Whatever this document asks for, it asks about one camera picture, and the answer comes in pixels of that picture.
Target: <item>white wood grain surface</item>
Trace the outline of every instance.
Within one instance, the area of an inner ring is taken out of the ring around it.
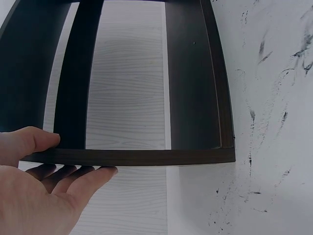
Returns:
[[[91,71],[87,148],[165,148],[162,5],[105,1]]]

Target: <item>finger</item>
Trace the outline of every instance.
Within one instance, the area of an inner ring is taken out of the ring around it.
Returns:
[[[68,188],[79,210],[83,210],[94,193],[118,173],[116,167],[101,167],[75,180]]]
[[[60,180],[69,176],[76,170],[74,165],[65,165],[57,172],[54,172],[52,175],[44,178],[41,183],[44,185],[48,193],[52,193],[55,186],[58,184]]]
[[[38,167],[28,169],[26,172],[41,181],[51,175],[55,171],[55,168],[56,166],[53,164],[42,164]]]
[[[69,176],[62,179],[54,188],[52,191],[53,194],[61,193],[61,192],[67,192],[67,189],[69,186],[79,177],[94,171],[94,168],[92,166],[82,166],[77,171],[73,172]]]
[[[60,142],[60,136],[42,129],[29,126],[23,129],[3,133],[7,137],[7,154],[22,159],[33,152],[45,151]]]

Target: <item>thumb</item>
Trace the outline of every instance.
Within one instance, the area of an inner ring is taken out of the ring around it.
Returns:
[[[74,205],[82,211],[94,193],[118,173],[116,167],[101,167],[75,180],[67,190]]]
[[[32,126],[13,132],[0,133],[0,159],[7,158],[10,162],[18,162],[26,155],[45,151],[57,146],[59,142],[58,134]]]

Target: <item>hand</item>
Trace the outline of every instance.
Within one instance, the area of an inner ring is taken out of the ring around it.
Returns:
[[[117,173],[115,167],[16,168],[24,156],[59,142],[59,135],[35,127],[0,133],[2,235],[68,235],[92,195]]]

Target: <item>dark wooden shelf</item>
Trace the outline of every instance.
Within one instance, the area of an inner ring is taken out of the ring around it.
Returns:
[[[85,149],[103,1],[79,1],[56,101],[54,132],[61,135],[60,146],[24,160],[119,166],[235,161],[227,75],[210,0],[165,1],[172,150]],[[68,0],[20,0],[6,17],[0,29],[0,131],[43,127],[53,59],[69,6]]]

